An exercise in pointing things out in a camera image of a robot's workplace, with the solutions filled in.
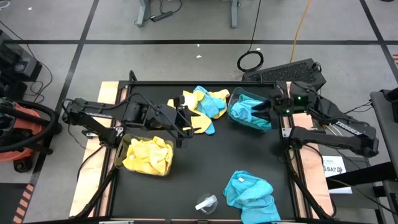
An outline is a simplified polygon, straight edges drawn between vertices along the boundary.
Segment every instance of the table leg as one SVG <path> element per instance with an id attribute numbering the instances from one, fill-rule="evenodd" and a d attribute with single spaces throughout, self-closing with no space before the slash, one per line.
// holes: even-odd
<path id="1" fill-rule="evenodd" d="M 326 181 L 328 183 L 328 188 L 330 190 L 330 189 L 337 189 L 340 187 L 346 187 L 345 185 L 334 182 L 330 179 L 339 180 L 349 185 L 358 185 L 358 184 L 374 183 L 383 180 L 392 180 L 396 178 L 397 174 L 395 172 L 394 166 L 392 165 L 392 162 L 385 162 L 368 168 L 359 169 L 344 174 L 334 175 L 326 178 Z"/>
<path id="2" fill-rule="evenodd" d="M 139 0 L 139 4 L 139 14 L 135 24 L 138 27 L 142 27 L 145 20 L 150 16 L 150 0 Z"/>
<path id="3" fill-rule="evenodd" d="M 238 0 L 231 1 L 231 28 L 235 29 L 238 26 Z"/>

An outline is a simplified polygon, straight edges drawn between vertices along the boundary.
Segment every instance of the vacuum hose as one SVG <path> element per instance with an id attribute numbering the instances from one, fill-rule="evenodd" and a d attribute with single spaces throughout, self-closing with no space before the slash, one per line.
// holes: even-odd
<path id="1" fill-rule="evenodd" d="M 39 134 L 36 134 L 32 136 L 31 138 L 25 139 L 23 141 L 8 145 L 8 146 L 0 146 L 0 152 L 9 152 L 9 151 L 15 151 L 18 149 L 21 149 L 23 147 L 28 147 L 29 144 L 36 143 L 37 141 L 43 139 L 49 134 L 52 134 L 51 131 L 54 129 L 54 127 L 58 124 L 57 119 L 58 115 L 54 110 L 51 110 L 50 108 L 40 105 L 38 103 L 33 103 L 29 101 L 16 101 L 19 105 L 29 108 L 29 109 L 35 109 L 39 110 L 41 112 L 44 112 L 45 114 L 50 116 L 50 121 L 48 125 L 45 127 L 43 131 L 41 131 Z M 15 116 L 19 117 L 18 115 L 22 113 L 21 111 L 15 110 L 15 109 L 10 109 L 7 106 L 0 105 L 0 113 L 8 114 L 10 116 Z"/>

